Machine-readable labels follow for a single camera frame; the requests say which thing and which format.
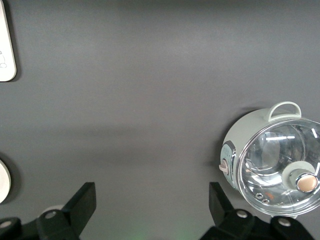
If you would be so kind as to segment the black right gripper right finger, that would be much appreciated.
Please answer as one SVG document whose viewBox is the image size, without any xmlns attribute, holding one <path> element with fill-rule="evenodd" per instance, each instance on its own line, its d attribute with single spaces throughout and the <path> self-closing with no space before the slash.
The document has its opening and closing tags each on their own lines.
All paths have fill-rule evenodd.
<svg viewBox="0 0 320 240">
<path fill-rule="evenodd" d="M 314 240 L 297 220 L 275 216 L 265 222 L 235 209 L 218 182 L 209 184 L 209 210 L 214 222 L 199 240 Z"/>
</svg>

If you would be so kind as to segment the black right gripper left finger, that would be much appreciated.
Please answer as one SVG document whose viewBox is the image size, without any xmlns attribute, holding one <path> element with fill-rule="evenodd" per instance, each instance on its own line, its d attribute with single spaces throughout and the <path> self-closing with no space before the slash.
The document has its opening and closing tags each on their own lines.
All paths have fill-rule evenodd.
<svg viewBox="0 0 320 240">
<path fill-rule="evenodd" d="M 96 207 L 96 185 L 86 182 L 62 209 L 47 210 L 29 223 L 0 218 L 0 240 L 80 240 Z"/>
</svg>

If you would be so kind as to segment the round cream plate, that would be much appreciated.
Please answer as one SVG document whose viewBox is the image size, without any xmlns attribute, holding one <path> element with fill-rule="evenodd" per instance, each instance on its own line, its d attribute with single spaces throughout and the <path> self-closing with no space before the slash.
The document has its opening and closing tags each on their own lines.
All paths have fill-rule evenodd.
<svg viewBox="0 0 320 240">
<path fill-rule="evenodd" d="M 0 204 L 6 200 L 11 190 L 11 174 L 5 163 L 0 159 Z"/>
</svg>

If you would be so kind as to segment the cream rectangular tray rabbit print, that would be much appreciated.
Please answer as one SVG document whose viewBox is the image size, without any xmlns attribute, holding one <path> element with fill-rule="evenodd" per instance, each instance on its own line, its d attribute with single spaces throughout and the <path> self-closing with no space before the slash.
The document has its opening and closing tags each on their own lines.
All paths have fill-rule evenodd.
<svg viewBox="0 0 320 240">
<path fill-rule="evenodd" d="M 0 82 L 11 81 L 17 73 L 5 6 L 0 0 Z"/>
</svg>

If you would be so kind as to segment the glass pot lid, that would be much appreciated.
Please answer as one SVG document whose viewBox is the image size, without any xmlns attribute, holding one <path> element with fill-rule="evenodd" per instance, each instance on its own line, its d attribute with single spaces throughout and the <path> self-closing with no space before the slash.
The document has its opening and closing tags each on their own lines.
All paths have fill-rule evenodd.
<svg viewBox="0 0 320 240">
<path fill-rule="evenodd" d="M 292 119 L 258 132 L 237 164 L 244 199 L 271 216 L 298 216 L 320 207 L 320 123 Z"/>
</svg>

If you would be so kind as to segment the pale green electric cooking pot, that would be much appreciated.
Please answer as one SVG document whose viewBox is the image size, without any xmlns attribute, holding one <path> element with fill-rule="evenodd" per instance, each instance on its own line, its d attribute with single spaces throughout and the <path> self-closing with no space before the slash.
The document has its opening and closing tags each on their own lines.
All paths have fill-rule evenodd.
<svg viewBox="0 0 320 240">
<path fill-rule="evenodd" d="M 274 124 L 298 119 L 313 121 L 302 117 L 301 108 L 296 103 L 284 101 L 270 108 L 252 111 L 236 121 L 227 132 L 220 152 L 219 169 L 228 183 L 239 191 L 237 184 L 239 158 L 246 145 L 257 133 Z"/>
</svg>

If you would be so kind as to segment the dark grey table cover mat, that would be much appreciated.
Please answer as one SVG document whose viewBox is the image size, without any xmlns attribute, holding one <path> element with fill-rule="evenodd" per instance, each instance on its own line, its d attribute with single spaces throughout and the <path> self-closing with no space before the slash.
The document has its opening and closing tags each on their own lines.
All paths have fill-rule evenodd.
<svg viewBox="0 0 320 240">
<path fill-rule="evenodd" d="M 17 67 L 0 83 L 0 218 L 95 182 L 81 240 L 198 240 L 228 129 L 282 101 L 320 123 L 320 0 L 3 0 Z"/>
</svg>

